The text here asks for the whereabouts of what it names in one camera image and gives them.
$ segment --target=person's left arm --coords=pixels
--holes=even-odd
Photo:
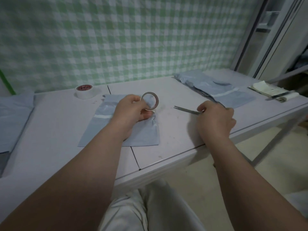
[[[96,230],[110,204],[122,142],[151,111],[139,96],[122,99],[110,123],[1,224],[0,230]]]

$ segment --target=white table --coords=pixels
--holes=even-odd
[[[256,165],[289,130],[299,116],[308,112],[308,98],[297,97],[286,103],[266,101],[266,97],[247,89],[256,79],[229,69],[207,72],[218,80],[229,81],[256,100],[235,109],[236,126],[230,138],[239,143],[268,128],[288,122],[284,129],[256,159]],[[177,167],[204,158],[208,152],[195,128],[196,116],[173,108],[195,110],[206,98],[172,77],[130,81],[97,86],[101,93],[88,100],[74,96],[74,89],[37,94],[36,107],[19,140],[3,178],[0,179],[0,222],[43,182],[72,159],[82,148],[77,144],[102,95],[156,93],[160,145],[122,147],[114,196],[147,184]]]

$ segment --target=forearm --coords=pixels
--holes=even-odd
[[[308,230],[304,217],[241,155],[231,140],[207,143],[235,230]]]
[[[122,141],[122,133],[107,125],[0,229],[95,230],[110,202]]]

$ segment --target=person's right arm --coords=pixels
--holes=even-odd
[[[306,219],[242,156],[229,139],[233,109],[206,101],[197,128],[214,159],[234,230],[308,230]]]

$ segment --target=green checkered wallpaper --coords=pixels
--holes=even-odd
[[[0,0],[16,93],[228,68],[257,0]]]

